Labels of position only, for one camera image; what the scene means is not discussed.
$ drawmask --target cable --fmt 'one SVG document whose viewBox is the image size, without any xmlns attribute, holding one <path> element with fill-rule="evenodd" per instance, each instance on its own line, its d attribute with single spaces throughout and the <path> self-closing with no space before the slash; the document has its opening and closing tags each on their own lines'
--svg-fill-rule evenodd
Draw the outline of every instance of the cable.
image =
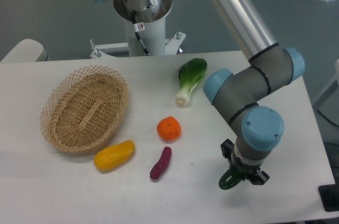
<svg viewBox="0 0 339 224">
<path fill-rule="evenodd" d="M 318 109 L 317 111 L 318 111 L 318 113 L 319 113 L 319 114 L 320 114 L 327 122 L 329 122 L 331 125 L 333 125 L 333 126 L 339 128 L 339 125 L 338 125 L 338 124 L 332 122 L 332 121 L 331 121 L 329 118 L 327 118 L 323 113 L 321 113 L 321 111 L 320 111 L 319 109 Z"/>
<path fill-rule="evenodd" d="M 136 11 L 132 11 L 132 23 L 133 23 L 133 24 L 136 24 L 136 23 L 137 23 L 137 21 L 136 21 L 136 15 L 137 15 L 137 12 L 136 12 Z M 144 52 L 145 52 L 145 56 L 150 56 L 150 53 L 149 53 L 149 51 L 147 50 L 147 48 L 146 48 L 144 42 L 142 41 L 139 32 L 136 31 L 135 34 L 136 34 L 136 37 L 137 37 L 137 39 L 139 40 L 139 42 L 140 42 L 140 44 L 141 44 L 141 46 L 142 46 L 142 49 L 143 49 Z"/>
<path fill-rule="evenodd" d="M 333 146 L 339 146 L 339 144 L 336 144 L 336 143 L 324 143 L 324 145 L 333 145 Z"/>
</svg>

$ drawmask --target yellow bell pepper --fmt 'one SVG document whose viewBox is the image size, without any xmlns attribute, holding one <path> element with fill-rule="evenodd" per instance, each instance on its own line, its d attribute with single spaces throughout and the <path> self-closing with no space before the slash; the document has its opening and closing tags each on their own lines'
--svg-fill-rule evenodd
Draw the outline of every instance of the yellow bell pepper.
<svg viewBox="0 0 339 224">
<path fill-rule="evenodd" d="M 127 162 L 135 152 L 132 140 L 109 146 L 99 151 L 94 157 L 94 165 L 100 171 L 109 171 Z"/>
</svg>

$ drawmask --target wicker basket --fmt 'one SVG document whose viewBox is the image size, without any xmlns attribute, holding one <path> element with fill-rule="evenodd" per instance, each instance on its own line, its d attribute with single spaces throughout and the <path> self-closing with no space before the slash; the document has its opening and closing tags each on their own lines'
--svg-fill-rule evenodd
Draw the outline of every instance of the wicker basket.
<svg viewBox="0 0 339 224">
<path fill-rule="evenodd" d="M 83 153 L 99 147 L 117 129 L 128 104 L 128 88 L 115 70 L 76 70 L 55 89 L 43 108 L 41 131 L 56 148 Z"/>
</svg>

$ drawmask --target green vegetable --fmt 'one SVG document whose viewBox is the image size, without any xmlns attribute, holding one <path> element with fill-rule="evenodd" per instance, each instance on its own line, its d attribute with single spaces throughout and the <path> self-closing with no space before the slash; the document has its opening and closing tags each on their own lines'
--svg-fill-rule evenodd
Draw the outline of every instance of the green vegetable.
<svg viewBox="0 0 339 224">
<path fill-rule="evenodd" d="M 175 96 L 179 106 L 186 106 L 196 86 L 202 81 L 207 69 L 207 62 L 194 58 L 185 63 L 179 70 L 180 90 Z"/>
<path fill-rule="evenodd" d="M 243 174 L 235 167 L 231 167 L 219 180 L 219 187 L 223 190 L 233 188 L 243 179 Z"/>
</svg>

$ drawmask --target bok choy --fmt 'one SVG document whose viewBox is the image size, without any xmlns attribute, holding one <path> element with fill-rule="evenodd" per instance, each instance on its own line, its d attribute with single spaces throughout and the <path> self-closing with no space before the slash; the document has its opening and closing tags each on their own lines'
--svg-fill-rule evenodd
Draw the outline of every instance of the bok choy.
<svg viewBox="0 0 339 224">
<path fill-rule="evenodd" d="M 196 86 L 202 81 L 207 69 L 207 62 L 194 58 L 185 63 L 179 70 L 180 90 L 175 96 L 179 106 L 187 106 Z"/>
</svg>

